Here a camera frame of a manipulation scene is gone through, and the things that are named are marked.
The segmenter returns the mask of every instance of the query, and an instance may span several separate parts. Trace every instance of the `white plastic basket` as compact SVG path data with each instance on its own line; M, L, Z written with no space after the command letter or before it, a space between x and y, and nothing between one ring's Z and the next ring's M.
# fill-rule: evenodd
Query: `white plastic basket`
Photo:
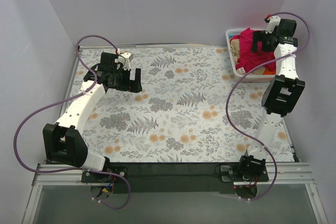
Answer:
M230 39L235 35L239 35L245 29L246 28L236 28L236 29L229 29L226 31L227 47L228 47L229 54L230 54L232 70L236 76L236 79L240 79L241 77L243 77L243 75L238 73L236 70L236 65L233 60L233 55L232 55L231 47L230 47ZM251 29L252 30L264 30L260 28L251 28ZM244 78L244 80L242 80L242 82L268 82L268 81L271 81L274 78L274 76L275 76L274 74L270 74L270 75L249 74L247 77Z

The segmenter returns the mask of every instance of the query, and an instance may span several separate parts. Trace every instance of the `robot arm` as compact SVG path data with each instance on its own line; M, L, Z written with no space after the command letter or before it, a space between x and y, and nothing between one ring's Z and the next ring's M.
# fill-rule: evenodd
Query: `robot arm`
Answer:
M108 158L88 150L81 137L84 125L99 100L108 89L138 93L141 87L141 69L135 70L135 79L130 80L130 53L121 55L101 54L100 63L92 67L98 77L94 87L76 98L66 112L55 122L46 124L43 129L46 156L49 160L75 167L104 170ZM89 71L79 93L85 92L94 82Z
M276 127L296 105L305 88L304 81L299 80L295 67L297 39L293 38L296 22L277 16L268 18L269 25L265 31L256 31L253 37L252 51L257 43L262 42L263 51L274 51L275 58L291 54L277 61L277 75L271 81L262 98L264 107L256 138L269 146ZM247 178L259 177L265 169L267 152L259 143L249 146L245 156L240 159L240 169Z

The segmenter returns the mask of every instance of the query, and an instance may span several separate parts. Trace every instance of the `fabric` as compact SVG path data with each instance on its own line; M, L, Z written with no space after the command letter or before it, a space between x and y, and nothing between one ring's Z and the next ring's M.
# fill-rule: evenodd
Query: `fabric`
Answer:
M238 59L240 57L240 43L239 43L239 39L232 39L230 42L230 48L231 48L231 53L233 56L233 60L235 62L235 65L238 64ZM251 74L256 74L256 75L262 75L265 72L265 67L260 67L257 70L253 71Z
M268 68L266 68L264 74L276 74L275 71L270 71Z
M84 49L89 66L112 49ZM239 162L253 141L236 132L225 116L235 76L227 48L122 49L141 68L143 92L110 89L92 111L82 134L88 148L112 162ZM79 64L71 87L77 94L87 71ZM229 111L237 127L255 135L268 83L242 83ZM278 162L292 162L284 125L269 148Z
M235 64L237 64L238 63L238 58L240 56L239 39L231 40L230 47L231 47L231 53L232 53L232 56L233 56L233 60L234 60Z
M258 42L257 52L254 53L251 51L252 42L253 42L253 32L254 30L247 28L242 31L240 35L236 35L231 38L230 41L234 39L239 39L240 43L240 57L236 65L236 69L244 68L245 72L250 71L256 66L275 59L273 52L262 52L261 51L261 42ZM276 71L275 62L266 65L270 71Z

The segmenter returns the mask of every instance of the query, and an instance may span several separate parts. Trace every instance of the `white panel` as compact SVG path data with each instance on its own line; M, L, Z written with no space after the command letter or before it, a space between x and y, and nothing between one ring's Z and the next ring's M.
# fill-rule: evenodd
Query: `white panel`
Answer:
M34 174L13 152L21 120L64 96L73 64L73 44L48 0L0 0L0 222L21 223ZM19 153L30 167L45 158L42 129L60 107L42 112L24 126Z
M328 221L336 223L336 0L286 0L282 10L303 16L311 27L310 45L296 57L306 88L286 122L299 158L310 163ZM299 48L306 32L301 27Z
M86 34L116 44L224 45L230 28L261 26L284 0L50 0L72 42ZM94 40L86 45L102 45Z

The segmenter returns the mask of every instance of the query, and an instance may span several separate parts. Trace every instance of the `glass panel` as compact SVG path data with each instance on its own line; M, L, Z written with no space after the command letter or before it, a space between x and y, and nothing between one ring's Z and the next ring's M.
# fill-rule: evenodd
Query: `glass panel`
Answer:
M259 185L264 191L267 185ZM121 204L126 195L107 201ZM246 202L218 193L134 193L122 210L90 199L89 186L44 186L34 224L56 223L317 223L305 185L274 185Z

